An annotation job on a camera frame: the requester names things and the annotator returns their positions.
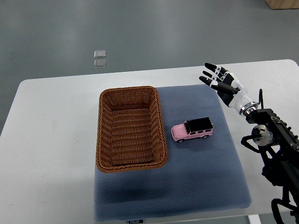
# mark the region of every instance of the black fingertip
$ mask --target black fingertip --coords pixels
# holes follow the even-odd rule
[[[205,75],[205,76],[208,76],[210,78],[212,78],[212,75],[210,73],[208,73],[207,71],[202,71],[202,73]]]
[[[205,67],[209,70],[216,69],[217,65],[211,64],[211,63],[205,63]]]
[[[207,77],[204,77],[204,76],[200,76],[199,79],[204,83],[204,84],[207,84],[207,85],[210,85],[211,83],[211,79],[207,78]]]

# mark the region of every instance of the cardboard box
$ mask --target cardboard box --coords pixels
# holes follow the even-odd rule
[[[299,0],[266,0],[271,9],[299,8]]]

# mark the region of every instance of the mat label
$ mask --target mat label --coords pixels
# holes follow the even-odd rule
[[[134,223],[134,224],[136,224],[136,223],[143,223],[143,219],[139,219],[139,220],[132,220],[132,221],[128,221],[128,223]]]

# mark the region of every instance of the black car roof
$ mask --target black car roof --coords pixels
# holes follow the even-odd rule
[[[191,132],[212,129],[212,123],[209,118],[198,118],[194,120],[188,120],[188,125]]]

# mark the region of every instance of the car window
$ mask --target car window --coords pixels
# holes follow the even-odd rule
[[[184,125],[185,125],[185,129],[186,129],[187,134],[189,134],[190,133],[190,127],[189,127],[188,122],[185,122]]]

